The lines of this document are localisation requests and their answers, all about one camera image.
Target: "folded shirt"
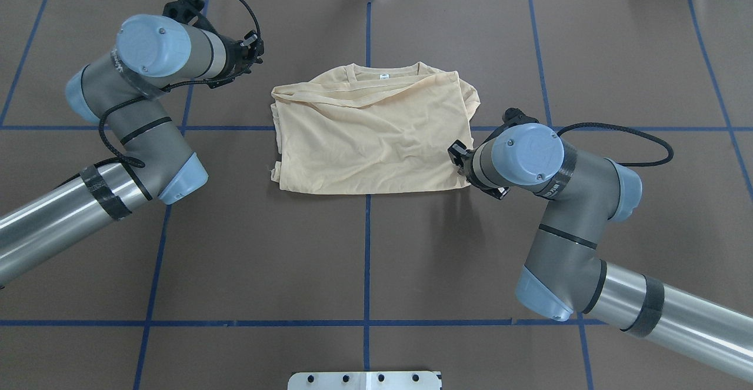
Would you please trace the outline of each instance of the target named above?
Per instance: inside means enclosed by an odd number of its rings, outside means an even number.
[[[468,186],[449,161],[473,147],[478,93],[457,72],[339,66],[272,90],[277,147],[272,180],[305,194],[391,194]]]

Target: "robotic arm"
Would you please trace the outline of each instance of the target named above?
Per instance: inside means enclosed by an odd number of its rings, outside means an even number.
[[[522,304],[555,321],[590,314],[753,382],[753,318],[597,258],[607,223],[640,202],[635,172],[579,151],[519,109],[475,151],[455,141],[448,152],[487,194],[501,199],[518,186],[549,200],[515,291]]]
[[[228,84],[261,63],[261,31],[239,1],[256,25],[244,41],[219,34],[200,12],[202,0],[178,0],[163,16],[128,18],[113,50],[73,76],[65,88],[68,103],[99,124],[116,157],[0,218],[0,286],[154,197],[170,205],[204,185],[207,172],[156,99],[192,82]],[[105,123],[125,154],[107,141]]]

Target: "metal bracket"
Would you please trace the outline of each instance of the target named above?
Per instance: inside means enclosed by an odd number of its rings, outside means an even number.
[[[442,373],[436,371],[385,371],[297,373],[288,390],[441,390]]]

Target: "beige shirt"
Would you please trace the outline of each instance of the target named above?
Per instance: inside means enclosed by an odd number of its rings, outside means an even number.
[[[272,180],[305,194],[390,194],[468,186],[447,147],[472,147],[479,106],[457,72],[339,66],[272,90],[282,161]]]

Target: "light blue joint cap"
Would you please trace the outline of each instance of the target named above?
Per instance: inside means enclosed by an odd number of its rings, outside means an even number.
[[[81,118],[92,124],[99,124],[99,117],[94,115],[92,109],[84,99],[84,88],[81,80],[84,78],[84,70],[86,67],[81,68],[72,79],[68,80],[68,84],[65,85],[65,98],[68,100],[68,104],[73,111],[80,115]]]
[[[169,76],[191,56],[191,37],[177,21],[160,15],[134,15],[121,25],[115,39],[118,55],[143,76]]]
[[[619,202],[610,221],[624,221],[632,215],[632,210],[638,207],[643,195],[643,183],[640,176],[630,168],[620,165],[607,158],[617,170],[619,179]]]
[[[494,168],[505,180],[519,186],[545,183],[559,171],[563,159],[562,140],[543,124],[510,127],[492,147]]]
[[[165,205],[172,205],[178,200],[196,191],[200,186],[204,186],[209,180],[209,174],[201,165],[199,157],[196,154],[191,155],[178,171],[164,191],[159,194],[159,200],[165,202]]]
[[[560,301],[559,297],[525,266],[522,267],[515,296],[528,309],[555,321],[567,321],[572,315],[572,308]]]

